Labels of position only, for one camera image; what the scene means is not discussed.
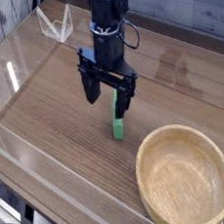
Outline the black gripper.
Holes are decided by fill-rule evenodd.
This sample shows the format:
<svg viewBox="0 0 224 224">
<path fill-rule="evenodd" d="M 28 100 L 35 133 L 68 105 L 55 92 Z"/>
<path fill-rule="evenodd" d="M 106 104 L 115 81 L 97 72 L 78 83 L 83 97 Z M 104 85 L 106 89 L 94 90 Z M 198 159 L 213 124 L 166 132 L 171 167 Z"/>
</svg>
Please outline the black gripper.
<svg viewBox="0 0 224 224">
<path fill-rule="evenodd" d="M 100 97 L 103 82 L 116 89 L 115 118 L 122 119 L 129 109 L 130 100 L 136 89 L 137 72 L 124 60 L 126 19 L 119 20 L 107 28 L 99 27 L 90 22 L 94 47 L 79 48 L 78 70 L 81 74 L 85 97 L 94 104 Z"/>
</svg>

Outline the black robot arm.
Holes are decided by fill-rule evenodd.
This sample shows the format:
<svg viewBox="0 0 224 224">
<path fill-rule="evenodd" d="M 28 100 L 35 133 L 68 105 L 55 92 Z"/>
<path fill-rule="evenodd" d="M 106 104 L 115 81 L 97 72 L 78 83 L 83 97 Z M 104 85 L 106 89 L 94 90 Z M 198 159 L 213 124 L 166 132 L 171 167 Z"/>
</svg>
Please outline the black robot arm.
<svg viewBox="0 0 224 224">
<path fill-rule="evenodd" d="M 93 49 L 79 48 L 78 70 L 85 97 L 94 104 L 103 82 L 116 90 L 115 118 L 122 119 L 135 96 L 137 71 L 124 60 L 123 16 L 128 0 L 88 0 L 92 10 L 90 29 Z"/>
</svg>

